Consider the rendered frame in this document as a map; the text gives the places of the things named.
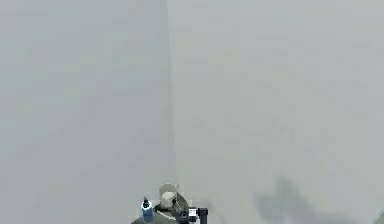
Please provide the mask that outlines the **blue bottle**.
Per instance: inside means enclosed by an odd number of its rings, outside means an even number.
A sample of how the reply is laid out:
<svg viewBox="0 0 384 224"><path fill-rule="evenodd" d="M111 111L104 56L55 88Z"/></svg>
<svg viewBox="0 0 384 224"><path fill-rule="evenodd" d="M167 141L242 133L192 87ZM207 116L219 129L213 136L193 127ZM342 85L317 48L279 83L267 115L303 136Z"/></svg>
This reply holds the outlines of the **blue bottle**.
<svg viewBox="0 0 384 224"><path fill-rule="evenodd" d="M143 202L141 204L142 218L145 223L151 223L154 221L154 211L152 202L148 200L146 197L143 198Z"/></svg>

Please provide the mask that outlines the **olive green table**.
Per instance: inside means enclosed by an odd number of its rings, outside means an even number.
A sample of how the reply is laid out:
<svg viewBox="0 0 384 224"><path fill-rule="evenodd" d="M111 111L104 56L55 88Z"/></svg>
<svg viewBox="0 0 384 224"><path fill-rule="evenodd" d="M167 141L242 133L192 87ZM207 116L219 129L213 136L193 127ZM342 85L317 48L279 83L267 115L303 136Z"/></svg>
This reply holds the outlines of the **olive green table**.
<svg viewBox="0 0 384 224"><path fill-rule="evenodd" d="M151 223L145 223L142 218L142 214L132 221L130 224L180 224L174 215L173 210L153 210L154 221Z"/></svg>

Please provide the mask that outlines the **white cylinder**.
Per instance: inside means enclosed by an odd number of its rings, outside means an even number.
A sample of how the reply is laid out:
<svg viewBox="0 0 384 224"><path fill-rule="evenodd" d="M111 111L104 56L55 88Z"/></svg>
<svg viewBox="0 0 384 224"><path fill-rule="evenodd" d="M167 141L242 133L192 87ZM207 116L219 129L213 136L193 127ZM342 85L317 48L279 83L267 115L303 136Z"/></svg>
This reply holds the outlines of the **white cylinder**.
<svg viewBox="0 0 384 224"><path fill-rule="evenodd" d="M164 208L171 208L176 198L177 198L176 192L170 192L170 191L164 192L161 195L160 204Z"/></svg>

